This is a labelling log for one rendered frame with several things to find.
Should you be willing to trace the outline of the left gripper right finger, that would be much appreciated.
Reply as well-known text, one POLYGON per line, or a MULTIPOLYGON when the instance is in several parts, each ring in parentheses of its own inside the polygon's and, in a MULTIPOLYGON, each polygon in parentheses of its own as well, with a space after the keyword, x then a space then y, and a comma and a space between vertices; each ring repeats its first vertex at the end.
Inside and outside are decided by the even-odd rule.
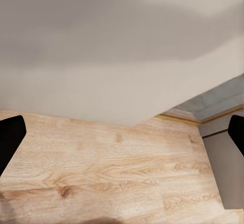
POLYGON ((228 134, 244 156, 244 117, 232 115, 228 134))

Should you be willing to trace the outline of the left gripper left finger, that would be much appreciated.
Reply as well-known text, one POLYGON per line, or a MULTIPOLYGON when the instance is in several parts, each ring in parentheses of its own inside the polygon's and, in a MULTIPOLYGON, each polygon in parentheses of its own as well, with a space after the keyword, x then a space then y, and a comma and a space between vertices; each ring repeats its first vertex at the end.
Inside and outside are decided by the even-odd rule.
POLYGON ((26 136, 22 115, 0 121, 0 176, 26 136))

